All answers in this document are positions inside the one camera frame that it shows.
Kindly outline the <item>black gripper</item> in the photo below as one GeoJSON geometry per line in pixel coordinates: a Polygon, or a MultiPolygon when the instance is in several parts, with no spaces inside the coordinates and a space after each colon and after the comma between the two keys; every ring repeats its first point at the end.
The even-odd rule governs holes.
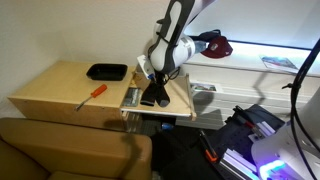
{"type": "Polygon", "coordinates": [[[169,81],[169,76],[156,71],[151,80],[156,84],[166,84],[169,81]]]}

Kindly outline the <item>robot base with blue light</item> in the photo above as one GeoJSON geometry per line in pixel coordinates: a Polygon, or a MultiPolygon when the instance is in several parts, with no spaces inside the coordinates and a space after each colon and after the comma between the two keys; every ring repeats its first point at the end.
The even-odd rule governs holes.
{"type": "Polygon", "coordinates": [[[253,141],[250,163],[240,152],[227,149],[219,165],[240,180],[319,180],[320,179],[320,95],[316,93],[279,130],[259,123],[265,137],[253,141]]]}

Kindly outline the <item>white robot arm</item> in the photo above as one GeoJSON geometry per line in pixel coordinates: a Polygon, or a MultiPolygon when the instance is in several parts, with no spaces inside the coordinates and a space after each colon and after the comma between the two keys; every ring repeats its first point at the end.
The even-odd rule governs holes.
{"type": "Polygon", "coordinates": [[[153,45],[148,50],[147,57],[155,71],[153,82],[162,83],[166,74],[208,48],[207,41],[187,36],[184,31],[214,1],[170,0],[164,18],[156,22],[153,45]]]}

